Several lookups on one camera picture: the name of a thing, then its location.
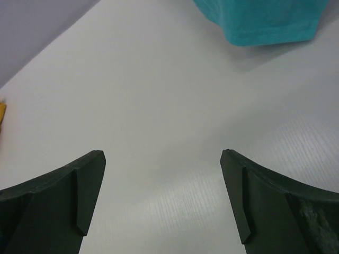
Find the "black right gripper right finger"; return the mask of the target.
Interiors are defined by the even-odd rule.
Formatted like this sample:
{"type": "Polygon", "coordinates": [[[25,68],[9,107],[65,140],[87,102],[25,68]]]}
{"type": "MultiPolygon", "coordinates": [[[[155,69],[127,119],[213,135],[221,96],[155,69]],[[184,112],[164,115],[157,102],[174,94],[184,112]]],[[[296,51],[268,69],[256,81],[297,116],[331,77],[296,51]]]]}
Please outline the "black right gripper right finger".
{"type": "Polygon", "coordinates": [[[222,174],[246,253],[338,253],[338,193],[226,149],[222,174]]]}

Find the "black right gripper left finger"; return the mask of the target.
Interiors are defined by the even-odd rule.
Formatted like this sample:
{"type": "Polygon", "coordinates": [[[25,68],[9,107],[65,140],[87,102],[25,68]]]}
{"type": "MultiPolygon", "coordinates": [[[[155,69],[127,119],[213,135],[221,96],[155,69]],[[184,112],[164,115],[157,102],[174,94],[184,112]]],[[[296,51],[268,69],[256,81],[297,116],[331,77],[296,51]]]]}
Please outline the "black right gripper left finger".
{"type": "Polygon", "coordinates": [[[1,253],[79,253],[105,165],[104,152],[94,150],[1,190],[1,253]]]}

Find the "teal t shirt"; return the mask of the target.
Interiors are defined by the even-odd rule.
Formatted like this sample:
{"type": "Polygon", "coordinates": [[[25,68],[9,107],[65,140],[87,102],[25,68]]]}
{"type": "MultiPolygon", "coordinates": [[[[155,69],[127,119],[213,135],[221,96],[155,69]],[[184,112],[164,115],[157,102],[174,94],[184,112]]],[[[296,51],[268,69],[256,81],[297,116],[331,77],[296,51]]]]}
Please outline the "teal t shirt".
{"type": "Polygon", "coordinates": [[[310,41],[328,4],[324,0],[200,0],[202,14],[235,46],[310,41]]]}

